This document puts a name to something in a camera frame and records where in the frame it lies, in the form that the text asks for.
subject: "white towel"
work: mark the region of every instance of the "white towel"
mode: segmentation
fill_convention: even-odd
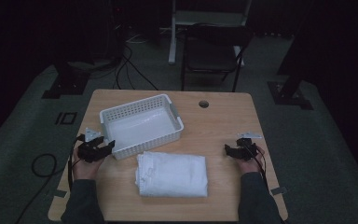
[[[140,154],[136,185],[142,196],[207,197],[205,157],[146,151]]]

